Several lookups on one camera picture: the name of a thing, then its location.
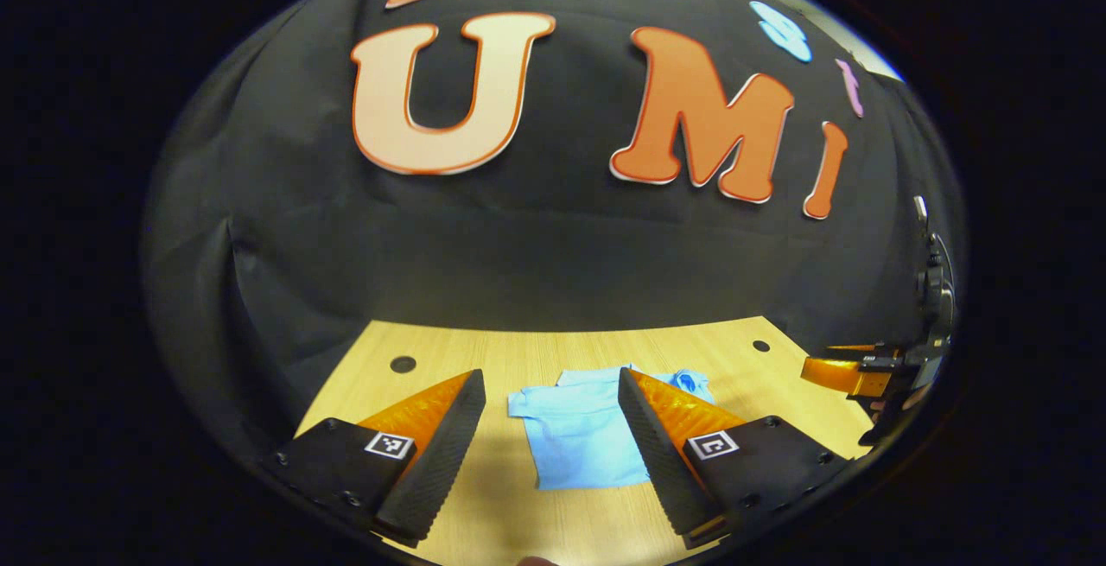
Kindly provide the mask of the light blue T-shirt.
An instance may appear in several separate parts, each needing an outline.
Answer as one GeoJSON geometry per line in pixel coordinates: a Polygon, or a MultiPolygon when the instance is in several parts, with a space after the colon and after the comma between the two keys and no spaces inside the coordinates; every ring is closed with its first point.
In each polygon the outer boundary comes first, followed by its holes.
{"type": "Polygon", "coordinates": [[[620,367],[571,373],[508,396],[536,465],[538,490],[604,490],[649,482],[619,405],[620,367]]]}

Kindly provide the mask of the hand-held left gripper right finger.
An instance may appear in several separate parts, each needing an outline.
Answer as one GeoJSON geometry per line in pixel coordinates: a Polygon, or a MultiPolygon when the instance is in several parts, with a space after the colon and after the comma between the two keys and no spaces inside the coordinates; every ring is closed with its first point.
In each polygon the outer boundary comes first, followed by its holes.
{"type": "Polygon", "coordinates": [[[687,549],[769,533],[852,465],[782,417],[743,420],[628,366],[617,397],[653,491],[687,549]]]}

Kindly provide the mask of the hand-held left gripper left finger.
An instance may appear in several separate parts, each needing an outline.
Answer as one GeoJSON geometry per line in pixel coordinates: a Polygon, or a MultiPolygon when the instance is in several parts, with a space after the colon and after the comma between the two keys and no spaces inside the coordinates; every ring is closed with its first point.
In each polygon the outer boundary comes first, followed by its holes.
{"type": "Polygon", "coordinates": [[[483,380],[481,369],[460,373],[359,422],[327,417],[259,467],[328,518],[415,549],[473,444],[483,380]]]}

